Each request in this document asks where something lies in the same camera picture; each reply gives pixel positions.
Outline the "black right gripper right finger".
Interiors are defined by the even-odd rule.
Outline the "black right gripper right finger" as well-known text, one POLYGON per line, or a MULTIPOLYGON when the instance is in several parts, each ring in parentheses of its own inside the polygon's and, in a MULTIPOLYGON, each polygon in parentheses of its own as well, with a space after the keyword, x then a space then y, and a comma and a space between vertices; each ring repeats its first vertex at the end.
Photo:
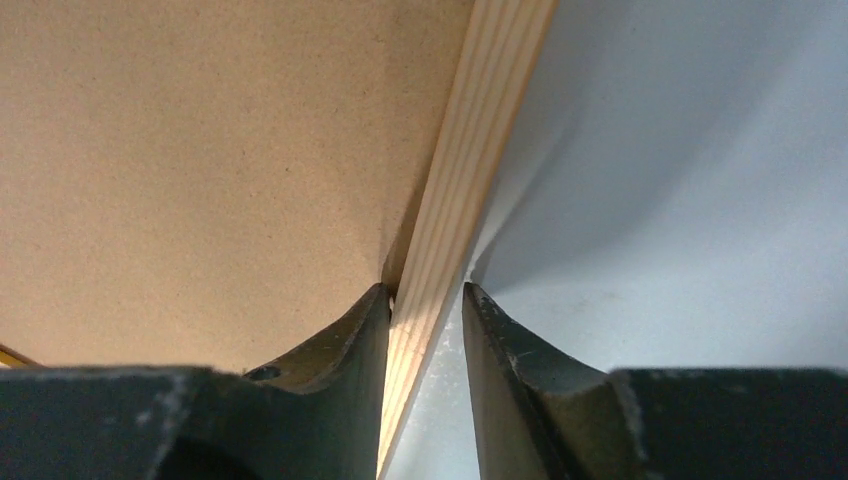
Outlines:
POLYGON ((812 368, 602 372, 462 295, 484 479, 843 479, 847 374, 812 368))

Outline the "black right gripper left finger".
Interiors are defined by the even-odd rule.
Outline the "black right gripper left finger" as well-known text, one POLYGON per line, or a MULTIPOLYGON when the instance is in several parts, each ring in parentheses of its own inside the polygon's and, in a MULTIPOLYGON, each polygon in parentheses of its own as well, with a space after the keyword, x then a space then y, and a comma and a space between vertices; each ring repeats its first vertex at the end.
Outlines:
POLYGON ((245 374, 192 365, 5 369, 5 479, 372 479, 390 294, 245 374))

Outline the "brown cardboard backing board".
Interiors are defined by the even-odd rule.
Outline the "brown cardboard backing board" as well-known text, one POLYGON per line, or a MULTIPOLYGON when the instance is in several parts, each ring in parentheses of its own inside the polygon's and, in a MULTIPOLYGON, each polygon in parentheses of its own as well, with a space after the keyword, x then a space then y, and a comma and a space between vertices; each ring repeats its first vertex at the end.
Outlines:
POLYGON ((3 2, 2 344, 241 372, 397 285, 471 10, 3 2))

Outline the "wooden picture frame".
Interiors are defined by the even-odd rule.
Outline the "wooden picture frame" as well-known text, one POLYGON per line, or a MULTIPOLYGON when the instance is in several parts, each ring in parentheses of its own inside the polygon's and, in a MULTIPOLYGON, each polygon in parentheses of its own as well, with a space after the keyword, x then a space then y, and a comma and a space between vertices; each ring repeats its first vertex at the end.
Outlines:
MULTIPOLYGON (((432 354, 555 9, 552 1, 469 2, 472 3, 469 24, 400 280, 394 286, 381 281, 370 286, 383 284, 388 288, 391 309, 374 478, 383 471, 397 443, 404 417, 432 354)), ((43 365, 1 342, 1 373, 17 368, 192 365, 242 375, 286 354, 337 321, 352 305, 287 351, 241 372, 197 363, 43 365)))

